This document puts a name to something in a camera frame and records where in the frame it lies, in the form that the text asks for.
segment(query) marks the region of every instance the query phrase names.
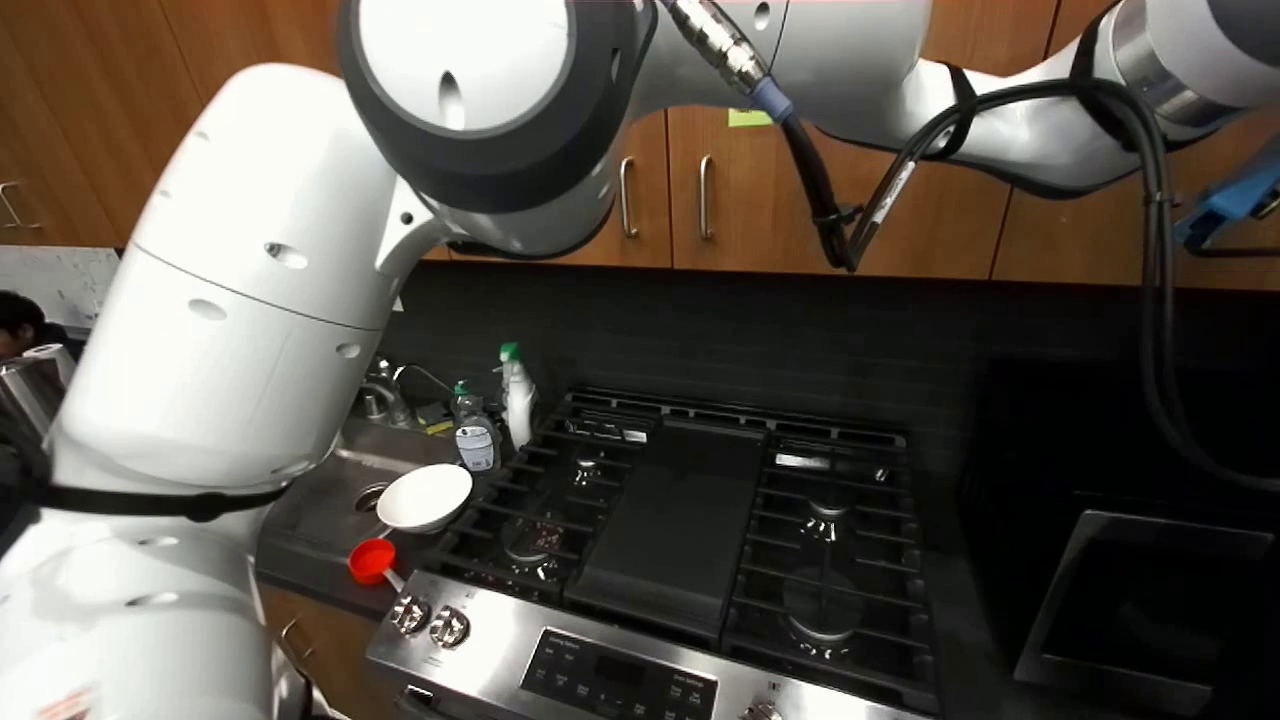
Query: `gas stove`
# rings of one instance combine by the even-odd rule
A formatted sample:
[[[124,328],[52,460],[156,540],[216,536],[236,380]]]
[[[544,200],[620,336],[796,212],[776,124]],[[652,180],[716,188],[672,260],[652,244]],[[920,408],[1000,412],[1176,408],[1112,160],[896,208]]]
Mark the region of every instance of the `gas stove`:
[[[424,716],[932,716],[904,484],[888,428],[568,392],[368,660]]]

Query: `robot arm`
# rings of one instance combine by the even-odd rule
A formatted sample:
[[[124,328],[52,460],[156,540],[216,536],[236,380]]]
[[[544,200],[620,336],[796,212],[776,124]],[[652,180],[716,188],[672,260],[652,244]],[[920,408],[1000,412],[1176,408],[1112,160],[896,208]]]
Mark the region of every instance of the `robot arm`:
[[[744,104],[772,80],[772,112],[900,148],[968,84],[1072,68],[1136,88],[1172,140],[1280,96],[1268,0],[1124,0],[1092,48],[1020,76],[920,60],[928,0],[724,12],[744,32],[684,0],[348,0],[348,84],[304,68],[236,76],[136,224],[48,436],[52,488],[180,504],[288,488],[328,456],[416,256],[440,240],[576,248],[608,216],[624,120],[652,108]],[[1044,192],[1132,168],[1072,100],[988,112],[952,160]],[[64,700],[104,716],[268,716],[244,564],[260,512],[192,524],[128,508],[44,508],[0,560],[0,716]]]

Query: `dish soap bottle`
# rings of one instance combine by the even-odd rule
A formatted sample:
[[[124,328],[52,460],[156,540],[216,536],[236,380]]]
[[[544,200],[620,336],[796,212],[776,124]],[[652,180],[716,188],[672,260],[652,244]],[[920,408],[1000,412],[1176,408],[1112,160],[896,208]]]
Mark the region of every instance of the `dish soap bottle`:
[[[452,384],[452,412],[456,412],[456,452],[468,472],[492,472],[496,468],[496,428],[484,416],[480,396],[472,396],[468,380]]]
[[[520,344],[500,344],[496,352],[500,360],[500,380],[504,380],[504,424],[508,424],[508,440],[512,440],[512,452],[520,452],[528,440],[532,440],[532,424],[536,424],[536,384],[532,376],[524,372],[524,360],[520,360]]]

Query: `backsplash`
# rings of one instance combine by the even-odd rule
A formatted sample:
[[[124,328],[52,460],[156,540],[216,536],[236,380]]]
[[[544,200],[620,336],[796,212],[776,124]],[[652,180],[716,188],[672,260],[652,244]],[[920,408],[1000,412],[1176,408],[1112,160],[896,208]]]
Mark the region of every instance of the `backsplash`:
[[[1260,368],[1280,356],[1280,296],[1188,292],[1180,328],[1188,364]],[[984,360],[1132,360],[1136,292],[420,264],[384,352],[484,388],[504,340],[548,396],[596,384],[892,420],[924,472],[952,476]]]

